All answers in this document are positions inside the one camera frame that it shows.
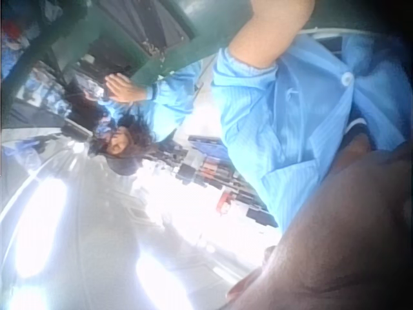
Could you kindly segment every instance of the man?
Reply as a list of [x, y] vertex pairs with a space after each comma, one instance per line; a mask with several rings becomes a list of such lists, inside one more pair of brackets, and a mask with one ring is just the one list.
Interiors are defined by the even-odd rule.
[[412, 147], [360, 158], [323, 182], [221, 310], [411, 309]]
[[214, 91], [233, 162], [286, 233], [222, 309], [408, 309], [411, 147], [371, 152], [410, 137], [398, 59], [368, 37], [339, 57], [295, 37], [314, 1], [252, 5]]
[[314, 2], [252, 0], [254, 16], [214, 69], [223, 142], [283, 232], [354, 137], [373, 150], [410, 137], [412, 89], [396, 40], [350, 35], [334, 50], [298, 36]]
[[115, 131], [105, 130], [104, 124], [98, 128], [105, 141], [100, 152], [112, 170], [120, 175], [135, 173], [155, 143], [165, 140], [192, 113], [200, 73], [199, 61], [150, 87], [139, 87], [122, 74], [112, 74], [106, 77], [111, 100], [85, 92], [87, 99], [106, 107], [117, 125]]

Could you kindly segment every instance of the hand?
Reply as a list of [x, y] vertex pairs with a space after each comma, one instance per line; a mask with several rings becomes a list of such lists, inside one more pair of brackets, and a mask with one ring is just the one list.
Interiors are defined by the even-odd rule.
[[117, 102], [129, 103], [146, 99], [146, 89], [134, 85], [126, 76], [120, 73], [107, 76], [106, 85], [112, 93], [110, 99]]

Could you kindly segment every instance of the skin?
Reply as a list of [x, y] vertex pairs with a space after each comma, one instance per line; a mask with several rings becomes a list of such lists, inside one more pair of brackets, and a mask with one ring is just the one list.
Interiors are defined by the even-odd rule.
[[[251, 3], [254, 16], [229, 51], [267, 68], [291, 45], [315, 1]], [[398, 152], [371, 153], [363, 135], [339, 152], [268, 262], [229, 292], [224, 309], [404, 309], [412, 285], [411, 147], [401, 151], [404, 158]]]
[[131, 138], [128, 129], [119, 127], [115, 134], [110, 138], [107, 153], [112, 156], [118, 156], [131, 144]]
[[229, 309], [404, 309], [411, 147], [396, 154], [373, 152], [331, 174]]
[[112, 93], [110, 99], [117, 102], [130, 103], [146, 99], [146, 89], [134, 85], [130, 79], [120, 73], [107, 76], [106, 85]]

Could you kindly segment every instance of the blue shirt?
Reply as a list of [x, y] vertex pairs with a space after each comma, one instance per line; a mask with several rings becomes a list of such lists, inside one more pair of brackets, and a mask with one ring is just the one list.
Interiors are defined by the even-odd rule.
[[[147, 100], [134, 103], [131, 115], [144, 115], [156, 141], [163, 141], [194, 109], [195, 86], [201, 73], [201, 62], [167, 76], [148, 87]], [[117, 122], [128, 112], [129, 105], [115, 101], [98, 101], [104, 105]]]
[[297, 36], [264, 70], [219, 52], [213, 93], [223, 143], [282, 232], [326, 176], [352, 104], [377, 148], [394, 150], [410, 137], [412, 89], [396, 42], [376, 43], [345, 36], [340, 60], [311, 37]]

